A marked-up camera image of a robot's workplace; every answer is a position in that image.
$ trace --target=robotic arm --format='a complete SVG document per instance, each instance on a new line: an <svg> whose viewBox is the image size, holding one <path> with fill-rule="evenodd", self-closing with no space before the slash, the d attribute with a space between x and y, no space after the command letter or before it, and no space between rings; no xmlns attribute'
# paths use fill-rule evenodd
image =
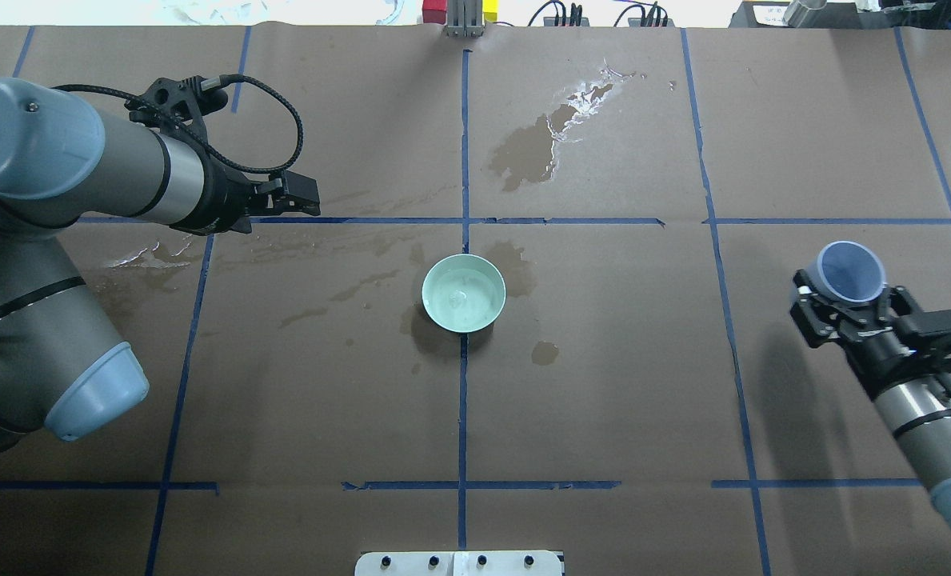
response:
<svg viewBox="0 0 951 576"><path fill-rule="evenodd" d="M273 168L231 162L209 145L203 116L248 82L293 115L296 150ZM68 91L126 99L130 121ZM47 427L65 441L145 398L149 384L55 235L87 211L191 234L248 233L252 215L318 215L315 180L288 169L300 154L296 110L273 88L231 75L160 78L145 94L0 78L0 452ZM267 174L253 182L248 174Z"/></svg>
<svg viewBox="0 0 951 576"><path fill-rule="evenodd" d="M923 311L885 284L877 256L826 246L794 276L792 319L810 347L834 342L951 528L951 310Z"/></svg>

